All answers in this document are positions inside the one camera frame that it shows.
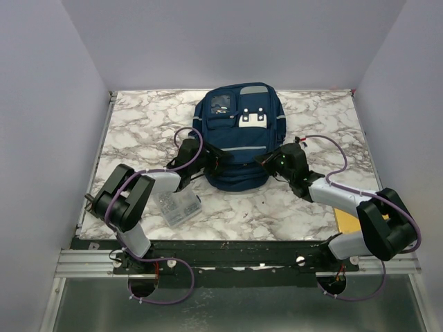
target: gray marble vein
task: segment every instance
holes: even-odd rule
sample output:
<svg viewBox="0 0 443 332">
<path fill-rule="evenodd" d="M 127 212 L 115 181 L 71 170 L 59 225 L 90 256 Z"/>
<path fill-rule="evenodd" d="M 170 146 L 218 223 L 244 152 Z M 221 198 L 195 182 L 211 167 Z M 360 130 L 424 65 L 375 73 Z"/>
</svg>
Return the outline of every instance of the gray marble vein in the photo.
<svg viewBox="0 0 443 332">
<path fill-rule="evenodd" d="M 114 168 L 125 163 L 136 170 L 164 167 L 175 157 L 174 132 L 192 125 L 194 107 L 207 91 L 124 91 L 114 113 L 93 183 L 96 194 Z M 287 141 L 294 136 L 321 133 L 344 148 L 349 169 L 334 177 L 348 185 L 377 189 L 369 153 L 349 92 L 278 91 L 287 116 Z M 335 146 L 309 139 L 305 149 L 311 168 L 327 173 L 343 165 Z M 142 227 L 151 239 L 306 240 L 336 233 L 331 207 L 308 203 L 293 195 L 286 183 L 270 178 L 257 189 L 222 192 L 202 177 L 191 187 L 201 198 L 203 212 L 169 228 L 150 200 Z M 85 214 L 83 239 L 110 239 L 101 220 Z"/>
</svg>

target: gray backdrop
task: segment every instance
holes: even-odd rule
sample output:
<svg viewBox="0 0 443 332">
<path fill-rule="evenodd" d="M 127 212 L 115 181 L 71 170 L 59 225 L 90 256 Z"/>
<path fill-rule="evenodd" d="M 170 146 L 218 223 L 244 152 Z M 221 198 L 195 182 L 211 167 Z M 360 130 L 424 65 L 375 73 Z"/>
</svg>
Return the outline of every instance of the gray backdrop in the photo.
<svg viewBox="0 0 443 332">
<path fill-rule="evenodd" d="M 58 0 L 0 10 L 0 326 L 38 331 L 109 94 Z"/>
<path fill-rule="evenodd" d="M 404 0 L 62 0 L 109 89 L 356 88 Z"/>
<path fill-rule="evenodd" d="M 423 232 L 419 261 L 443 325 L 443 1 L 408 0 L 356 93 L 385 186 Z"/>
</svg>

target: table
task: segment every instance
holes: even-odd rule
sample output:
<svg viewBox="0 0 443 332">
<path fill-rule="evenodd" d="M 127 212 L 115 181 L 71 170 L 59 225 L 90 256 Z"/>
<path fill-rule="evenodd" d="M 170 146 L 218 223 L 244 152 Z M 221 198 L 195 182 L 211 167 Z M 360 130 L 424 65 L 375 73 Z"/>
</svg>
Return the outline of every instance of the table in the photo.
<svg viewBox="0 0 443 332">
<path fill-rule="evenodd" d="M 114 168 L 124 163 L 135 170 L 164 167 L 177 150 L 174 132 L 192 125 L 194 107 L 207 91 L 120 91 L 109 123 L 93 182 L 96 194 Z M 321 133 L 344 148 L 349 168 L 335 181 L 377 190 L 370 155 L 350 91 L 277 91 L 287 117 L 287 139 Z M 309 139 L 311 169 L 328 173 L 343 165 L 335 146 Z M 322 240 L 337 232 L 331 207 L 303 201 L 286 183 L 270 178 L 265 185 L 240 193 L 222 192 L 202 177 L 191 184 L 202 213 L 170 228 L 149 200 L 142 227 L 151 239 L 184 240 Z M 81 239 L 112 239 L 104 223 L 85 212 Z"/>
</svg>

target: purple cable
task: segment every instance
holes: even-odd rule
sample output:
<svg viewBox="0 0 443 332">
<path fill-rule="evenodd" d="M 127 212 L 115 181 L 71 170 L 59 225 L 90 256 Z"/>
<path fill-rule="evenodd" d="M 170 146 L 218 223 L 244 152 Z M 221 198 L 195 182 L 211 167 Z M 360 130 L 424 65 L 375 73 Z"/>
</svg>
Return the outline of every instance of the purple cable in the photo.
<svg viewBox="0 0 443 332">
<path fill-rule="evenodd" d="M 200 141 L 200 146 L 199 146 L 199 150 L 197 151 L 197 153 L 195 154 L 195 156 L 189 160 L 186 164 L 182 165 L 182 166 L 178 166 L 176 168 L 172 168 L 172 169 L 151 169 L 149 171 L 142 169 L 141 171 L 135 172 L 133 173 L 124 183 L 123 185 L 117 190 L 116 194 L 114 195 L 114 197 L 112 198 L 111 202 L 108 205 L 108 208 L 105 212 L 105 224 L 106 226 L 108 226 L 109 228 L 111 228 L 113 231 L 116 231 L 116 227 L 114 225 L 111 224 L 111 221 L 109 220 L 110 214 L 111 214 L 111 210 L 112 207 L 114 206 L 114 204 L 117 201 L 117 198 L 121 195 L 122 192 L 125 191 L 125 189 L 127 188 L 127 186 L 131 183 L 132 180 L 134 180 L 137 176 L 140 176 L 141 174 L 146 174 L 146 173 L 153 173 L 153 172 L 176 172 L 179 171 L 180 169 L 183 169 L 189 165 L 191 165 L 193 162 L 196 161 L 196 159 L 198 158 L 198 156 L 201 153 L 201 150 L 203 149 L 203 138 L 201 137 L 201 134 L 199 133 L 198 130 L 192 128 L 192 127 L 184 127 L 184 128 L 180 128 L 179 130 L 177 130 L 174 134 L 174 144 L 178 147 L 177 144 L 177 135 L 180 131 L 183 130 L 192 130 L 194 131 L 197 136 L 199 137 L 199 141 Z M 144 259 L 141 257 L 138 257 L 137 255 L 135 255 L 129 248 L 127 248 L 127 246 L 125 245 L 125 242 L 117 235 L 116 236 L 117 241 L 119 242 L 119 244 L 125 248 L 125 251 L 135 260 L 137 261 L 141 261 L 143 263 L 154 263 L 156 261 L 169 261 L 169 260 L 173 260 L 173 261 L 177 261 L 179 263 L 182 263 L 183 265 L 185 265 L 188 270 L 190 271 L 191 274 L 191 285 L 189 287 L 189 291 L 181 298 L 176 299 L 174 301 L 166 301 L 166 302 L 161 302 L 161 301 L 155 301 L 152 299 L 143 299 L 143 298 L 139 298 L 139 297 L 135 297 L 134 294 L 132 294 L 132 290 L 131 290 L 131 285 L 129 285 L 129 291 L 131 292 L 132 296 L 138 300 L 142 300 L 143 302 L 146 303 L 150 303 L 150 304 L 162 304 L 162 305 L 170 305 L 170 304 L 177 304 L 180 303 L 182 301 L 184 301 L 185 299 L 187 299 L 192 291 L 194 290 L 194 284 L 195 284 L 195 277 L 194 277 L 194 272 L 192 271 L 191 266 L 186 263 L 184 260 L 179 259 L 179 258 L 174 258 L 174 257 L 170 257 L 170 258 L 154 258 L 154 259 Z"/>
<path fill-rule="evenodd" d="M 422 234 L 420 232 L 420 229 L 419 229 L 417 223 L 415 222 L 415 220 L 409 214 L 404 212 L 400 207 L 398 207 L 394 203 L 391 203 L 387 199 L 384 199 L 383 197 L 377 196 L 377 195 L 372 194 L 370 192 L 363 192 L 363 191 L 360 192 L 359 190 L 356 190 L 356 189 L 350 188 L 350 187 L 346 187 L 345 185 L 340 185 L 338 183 L 334 183 L 334 182 L 332 182 L 330 180 L 330 176 L 332 176 L 334 174 L 338 174 L 338 173 L 344 172 L 347 169 L 346 153 L 343 150 L 343 148 L 335 140 L 333 140 L 332 138 L 329 138 L 327 136 L 320 135 L 320 134 L 306 135 L 306 138 L 324 138 L 324 139 L 330 141 L 331 143 L 333 143 L 338 148 L 338 150 L 340 150 L 341 155 L 343 156 L 343 160 L 344 160 L 343 167 L 338 169 L 338 170 L 336 170 L 336 171 L 332 171 L 332 172 L 328 173 L 326 175 L 326 182 L 328 182 L 333 187 L 345 190 L 347 192 L 351 192 L 353 194 L 360 194 L 360 195 L 363 195 L 363 196 L 368 196 L 368 197 L 371 197 L 371 198 L 374 198 L 374 199 L 378 199 L 379 201 L 382 201 L 383 203 L 385 203 L 385 204 L 389 205 L 390 207 L 394 208 L 396 211 L 398 211 L 399 213 L 401 213 L 403 216 L 405 216 L 408 219 L 410 224 L 414 227 L 415 232 L 417 233 L 417 242 L 416 242 L 415 246 L 413 248 L 411 248 L 411 249 L 404 250 L 401 253 L 402 254 L 407 254 L 407 253 L 410 253 L 410 252 L 414 252 L 414 251 L 416 251 L 416 249 L 418 249 L 420 247 L 420 245 L 422 244 Z M 317 283 L 317 284 L 318 284 L 318 287 L 324 292 L 325 295 L 327 295 L 329 297 L 333 297 L 334 299 L 340 299 L 342 301 L 348 301 L 348 302 L 366 301 L 367 299 L 372 299 L 373 297 L 375 297 L 378 294 L 380 294 L 382 292 L 383 288 L 386 285 L 386 266 L 385 266 L 383 261 L 381 261 L 381 266 L 383 268 L 383 277 L 382 277 L 383 279 L 381 280 L 380 287 L 378 287 L 378 289 L 375 292 L 373 292 L 373 294 L 365 296 L 365 297 L 343 297 L 343 296 L 340 296 L 340 295 L 335 296 L 335 295 L 333 295 L 331 293 L 328 293 L 319 283 Z"/>
</svg>

